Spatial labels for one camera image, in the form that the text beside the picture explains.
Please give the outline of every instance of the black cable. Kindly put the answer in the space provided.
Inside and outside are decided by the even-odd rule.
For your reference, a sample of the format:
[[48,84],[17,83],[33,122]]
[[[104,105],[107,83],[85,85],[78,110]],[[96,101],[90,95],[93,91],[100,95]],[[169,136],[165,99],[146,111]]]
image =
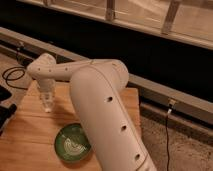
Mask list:
[[[19,58],[18,58],[18,55],[19,55],[19,52],[20,52],[21,48],[17,48],[17,51],[16,51],[16,60],[19,64],[21,64]],[[22,72],[22,74],[16,78],[10,78],[10,76],[15,73],[15,72]],[[2,78],[5,80],[6,84],[9,86],[9,87],[12,87],[12,88],[16,88],[16,89],[21,89],[21,90],[27,90],[27,88],[24,88],[24,87],[17,87],[17,86],[14,86],[14,85],[11,85],[9,83],[9,81],[16,81],[16,80],[19,80],[21,79],[23,76],[25,75],[25,68],[20,66],[20,67],[11,67],[11,68],[8,68],[6,69],[3,73],[2,73]]]
[[169,111],[166,115],[166,152],[167,152],[167,171],[169,171],[169,163],[170,163],[170,153],[169,153],[169,132],[168,132],[168,119],[169,119]]

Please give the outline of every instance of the green bowl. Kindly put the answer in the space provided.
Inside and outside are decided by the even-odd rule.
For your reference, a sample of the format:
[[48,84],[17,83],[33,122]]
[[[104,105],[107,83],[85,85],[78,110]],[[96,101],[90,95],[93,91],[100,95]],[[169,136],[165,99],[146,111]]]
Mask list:
[[79,123],[62,128],[55,138],[55,152],[68,163],[82,160],[90,152],[91,146]]

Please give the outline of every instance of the wooden board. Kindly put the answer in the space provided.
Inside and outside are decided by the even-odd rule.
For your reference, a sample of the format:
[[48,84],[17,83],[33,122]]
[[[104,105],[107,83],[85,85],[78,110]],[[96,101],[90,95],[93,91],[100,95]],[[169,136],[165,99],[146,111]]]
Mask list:
[[[141,134],[137,89],[126,88],[120,95]],[[55,137],[62,127],[73,122],[79,120],[69,97],[68,84],[57,82],[53,112],[45,113],[33,81],[0,137],[0,171],[101,170],[93,152],[76,164],[63,163],[57,157],[53,146]]]

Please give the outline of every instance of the black panel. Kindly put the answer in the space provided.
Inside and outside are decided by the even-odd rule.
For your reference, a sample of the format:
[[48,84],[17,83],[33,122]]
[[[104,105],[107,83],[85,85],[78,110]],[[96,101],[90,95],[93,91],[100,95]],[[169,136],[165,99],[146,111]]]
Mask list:
[[89,58],[118,58],[129,71],[213,101],[213,51],[36,7],[1,0],[0,24]]

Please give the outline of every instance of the screw hole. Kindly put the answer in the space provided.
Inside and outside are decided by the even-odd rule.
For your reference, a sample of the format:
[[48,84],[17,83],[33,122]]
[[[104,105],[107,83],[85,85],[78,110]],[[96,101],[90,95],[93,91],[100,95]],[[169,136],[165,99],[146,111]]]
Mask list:
[[138,160],[140,158],[140,154],[137,154],[136,156],[135,156],[135,160]]
[[107,102],[111,102],[112,100],[113,100],[112,97],[108,97],[108,98],[107,98]]
[[121,131],[125,131],[125,130],[126,130],[126,128],[127,128],[127,126],[126,126],[126,125],[122,126],[122,127],[121,127]]

